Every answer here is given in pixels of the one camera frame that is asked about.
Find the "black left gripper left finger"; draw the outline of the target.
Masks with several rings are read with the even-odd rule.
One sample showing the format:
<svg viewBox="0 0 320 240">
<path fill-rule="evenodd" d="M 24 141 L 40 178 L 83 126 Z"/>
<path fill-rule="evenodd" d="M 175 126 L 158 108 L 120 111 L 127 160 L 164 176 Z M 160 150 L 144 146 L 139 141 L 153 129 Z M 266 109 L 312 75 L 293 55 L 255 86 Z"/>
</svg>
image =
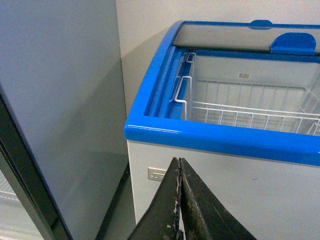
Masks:
<svg viewBox="0 0 320 240">
<path fill-rule="evenodd" d="M 129 240 L 182 240 L 180 206 L 182 196 L 181 161 L 174 157 L 142 218 Z"/>
</svg>

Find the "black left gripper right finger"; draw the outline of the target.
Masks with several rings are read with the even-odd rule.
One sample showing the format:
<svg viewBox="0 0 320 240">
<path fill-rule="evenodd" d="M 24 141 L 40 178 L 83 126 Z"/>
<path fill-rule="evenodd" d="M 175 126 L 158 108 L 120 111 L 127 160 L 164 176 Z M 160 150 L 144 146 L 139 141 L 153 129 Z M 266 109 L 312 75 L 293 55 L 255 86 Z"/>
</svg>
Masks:
<svg viewBox="0 0 320 240">
<path fill-rule="evenodd" d="M 191 165 L 180 158 L 181 213 L 187 240 L 254 240 Z"/>
</svg>

